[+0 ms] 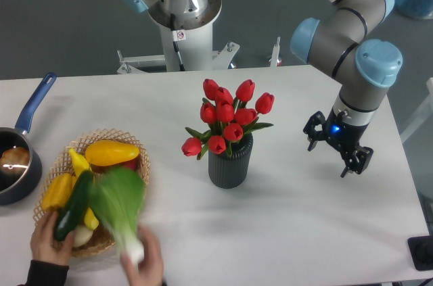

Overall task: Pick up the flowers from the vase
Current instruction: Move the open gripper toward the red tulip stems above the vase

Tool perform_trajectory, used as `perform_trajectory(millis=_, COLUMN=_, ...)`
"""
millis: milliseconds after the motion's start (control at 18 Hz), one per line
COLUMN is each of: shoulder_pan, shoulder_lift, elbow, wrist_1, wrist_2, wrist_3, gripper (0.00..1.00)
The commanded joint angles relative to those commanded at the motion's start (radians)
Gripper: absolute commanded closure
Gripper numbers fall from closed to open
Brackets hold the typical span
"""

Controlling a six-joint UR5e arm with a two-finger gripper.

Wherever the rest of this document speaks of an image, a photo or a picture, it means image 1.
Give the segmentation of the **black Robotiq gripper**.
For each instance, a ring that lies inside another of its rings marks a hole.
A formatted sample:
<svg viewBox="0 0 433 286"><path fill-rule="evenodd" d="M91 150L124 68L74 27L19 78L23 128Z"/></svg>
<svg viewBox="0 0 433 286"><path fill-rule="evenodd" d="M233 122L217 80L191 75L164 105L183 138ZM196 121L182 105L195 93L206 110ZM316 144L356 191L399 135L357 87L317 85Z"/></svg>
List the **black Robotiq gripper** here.
<svg viewBox="0 0 433 286"><path fill-rule="evenodd" d="M324 125L324 131L316 130L317 126L323 128ZM373 149L360 145L364 132L365 126L357 122L350 108L332 110L326 121L322 112L315 112L303 128L309 141L308 151L312 151L318 141L325 140L340 153L345 163L341 178L348 173L361 174L368 167Z"/></svg>

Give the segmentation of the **black sleeve forearm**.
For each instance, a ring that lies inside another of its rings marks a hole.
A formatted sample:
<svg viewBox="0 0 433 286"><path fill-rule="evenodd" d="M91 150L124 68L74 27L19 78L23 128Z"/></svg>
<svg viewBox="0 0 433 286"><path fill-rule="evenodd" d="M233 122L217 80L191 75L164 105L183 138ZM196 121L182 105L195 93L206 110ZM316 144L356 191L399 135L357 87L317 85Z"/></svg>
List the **black sleeve forearm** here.
<svg viewBox="0 0 433 286"><path fill-rule="evenodd" d="M69 266L31 260L27 280L20 286L64 286Z"/></svg>

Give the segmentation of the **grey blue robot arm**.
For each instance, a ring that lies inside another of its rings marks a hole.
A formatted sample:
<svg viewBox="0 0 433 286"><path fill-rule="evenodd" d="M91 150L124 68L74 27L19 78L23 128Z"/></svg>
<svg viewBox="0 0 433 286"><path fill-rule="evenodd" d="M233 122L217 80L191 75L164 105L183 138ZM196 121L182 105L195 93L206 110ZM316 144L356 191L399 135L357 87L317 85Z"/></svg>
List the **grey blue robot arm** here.
<svg viewBox="0 0 433 286"><path fill-rule="evenodd" d="M308 18L294 31L291 52L339 82L328 116L313 114L304 127L310 147L325 141L338 151L345 172L362 173L373 150L359 141L401 68L401 52L391 43L368 39L394 7L394 0L329 0L336 8L326 21ZM169 72L226 68L238 47L212 48L212 24L221 0L124 0L148 12L160 27Z"/></svg>

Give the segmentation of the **person left hand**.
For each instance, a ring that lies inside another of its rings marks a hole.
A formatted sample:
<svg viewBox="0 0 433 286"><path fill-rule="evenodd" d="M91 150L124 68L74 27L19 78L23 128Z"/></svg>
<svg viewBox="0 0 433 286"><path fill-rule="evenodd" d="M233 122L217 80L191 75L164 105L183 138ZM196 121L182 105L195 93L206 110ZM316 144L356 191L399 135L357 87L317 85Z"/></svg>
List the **person left hand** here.
<svg viewBox="0 0 433 286"><path fill-rule="evenodd" d="M68 233L60 249L54 248L53 232L57 221L58 212L46 212L40 219L30 240L32 259L68 266L72 256L74 245L74 231Z"/></svg>

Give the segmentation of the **person right hand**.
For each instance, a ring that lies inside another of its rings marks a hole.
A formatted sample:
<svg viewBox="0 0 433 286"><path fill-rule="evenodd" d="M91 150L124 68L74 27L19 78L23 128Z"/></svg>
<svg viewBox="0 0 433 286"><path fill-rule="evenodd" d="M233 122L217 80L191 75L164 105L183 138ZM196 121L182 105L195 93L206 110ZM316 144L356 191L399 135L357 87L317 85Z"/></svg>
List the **person right hand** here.
<svg viewBox="0 0 433 286"><path fill-rule="evenodd" d="M157 236L146 226L139 225L138 238L144 245L144 259L135 266L127 254L122 254L122 264L129 285L161 286L164 281L164 262Z"/></svg>

